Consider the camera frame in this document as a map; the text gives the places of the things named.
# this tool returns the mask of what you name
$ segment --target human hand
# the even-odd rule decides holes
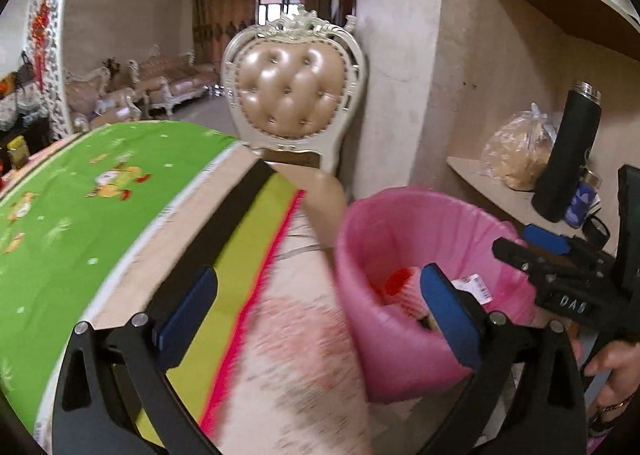
[[[596,397],[598,408],[614,406],[632,395],[640,386],[640,343],[613,341],[606,345],[584,369],[592,376],[611,369],[611,375]],[[626,405],[604,413],[602,420],[609,422],[621,415]]]

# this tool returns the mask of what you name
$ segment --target blue gripper pad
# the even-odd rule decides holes
[[[482,315],[486,315],[482,306],[471,294],[453,287],[435,263],[422,269],[420,292],[458,362],[478,370]]]
[[[163,371],[180,365],[217,295],[218,277],[207,267],[156,336],[157,363]]]
[[[569,252],[569,243],[564,237],[551,231],[539,228],[533,224],[525,226],[522,238],[529,244],[537,245],[556,255],[566,255]]]

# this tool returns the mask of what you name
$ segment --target yellow stripe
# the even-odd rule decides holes
[[[262,263],[295,193],[294,186],[283,176],[272,175],[214,265],[218,297],[181,365],[167,374],[196,421],[204,412],[238,315],[254,291]],[[138,418],[138,428],[144,438],[162,445],[144,411]]]

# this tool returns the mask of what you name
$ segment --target blue bottle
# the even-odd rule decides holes
[[[578,184],[571,204],[564,214],[564,222],[572,228],[578,229],[587,217],[589,208],[598,194],[598,188],[602,184],[602,179],[590,170],[585,170],[584,176]]]

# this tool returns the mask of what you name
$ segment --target black thermos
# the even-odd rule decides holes
[[[569,91],[556,144],[536,183],[531,204],[545,219],[559,222],[578,188],[600,124],[600,92],[576,81]]]

